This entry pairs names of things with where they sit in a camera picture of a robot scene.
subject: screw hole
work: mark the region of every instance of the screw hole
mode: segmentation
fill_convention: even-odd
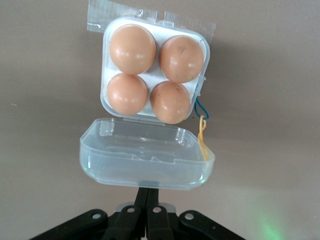
[[[92,215],[92,219],[99,219],[101,218],[101,214],[100,213],[96,213]]]
[[[187,220],[192,220],[192,219],[195,218],[191,213],[187,213],[184,217],[185,217],[185,219],[187,219]]]
[[[152,210],[155,214],[158,214],[161,212],[161,208],[156,206],[153,210]]]
[[[135,212],[135,209],[133,208],[133,207],[130,207],[130,208],[128,208],[127,210],[127,213],[134,213]]]

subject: clear plastic lid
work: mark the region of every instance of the clear plastic lid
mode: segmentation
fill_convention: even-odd
[[[87,175],[109,185],[189,190],[209,177],[215,161],[198,139],[176,126],[136,120],[97,119],[80,138]]]

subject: yellow string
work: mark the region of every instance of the yellow string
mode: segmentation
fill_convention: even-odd
[[[204,120],[205,116],[201,116],[200,117],[200,124],[199,124],[199,134],[198,134],[198,143],[202,152],[202,155],[204,157],[205,161],[208,161],[208,156],[207,156],[207,152],[206,152],[206,145],[204,142],[204,130],[207,127],[207,121]]]

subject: clear tape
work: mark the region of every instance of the clear tape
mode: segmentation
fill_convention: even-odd
[[[164,20],[174,23],[176,28],[188,29],[201,34],[209,45],[214,37],[214,30],[217,26],[211,21],[202,21],[193,17],[178,15],[167,11],[164,13]]]
[[[156,22],[157,16],[157,11],[138,9],[109,0],[89,0],[87,29],[104,33],[109,23],[120,17]]]
[[[104,33],[109,23],[120,17],[131,17],[148,22],[166,21],[174,23],[175,28],[188,29],[201,34],[210,44],[216,24],[193,17],[164,12],[164,18],[158,19],[158,11],[139,9],[116,3],[109,0],[89,0],[87,29],[93,32]]]

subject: beige background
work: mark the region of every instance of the beige background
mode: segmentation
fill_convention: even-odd
[[[200,100],[213,173],[161,190],[248,240],[320,240],[320,1],[122,0],[217,23]],[[0,2],[0,234],[24,240],[137,189],[101,185],[79,164],[100,103],[102,39],[87,0]],[[198,131],[193,113],[180,124]]]

